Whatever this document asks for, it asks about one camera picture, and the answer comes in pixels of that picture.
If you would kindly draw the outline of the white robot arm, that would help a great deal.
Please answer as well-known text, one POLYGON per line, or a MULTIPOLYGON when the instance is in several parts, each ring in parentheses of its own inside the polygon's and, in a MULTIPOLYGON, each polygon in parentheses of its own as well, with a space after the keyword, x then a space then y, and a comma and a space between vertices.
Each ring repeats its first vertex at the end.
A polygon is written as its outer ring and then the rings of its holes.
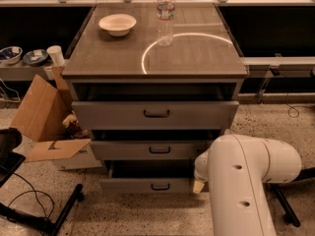
POLYGON ((193 192, 209 187, 214 236, 277 236, 263 185, 289 183, 300 171, 288 143, 223 135, 195 159, 193 192))

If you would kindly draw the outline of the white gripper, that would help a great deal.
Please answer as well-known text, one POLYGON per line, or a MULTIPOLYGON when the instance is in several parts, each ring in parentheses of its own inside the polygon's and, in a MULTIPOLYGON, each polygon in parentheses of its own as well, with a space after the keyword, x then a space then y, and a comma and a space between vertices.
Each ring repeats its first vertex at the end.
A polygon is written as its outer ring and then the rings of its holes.
POLYGON ((200 194, 205 187, 204 182, 207 182, 209 179, 208 156, 209 152, 205 151, 195 159, 194 176, 196 180, 193 184, 194 194, 200 194))

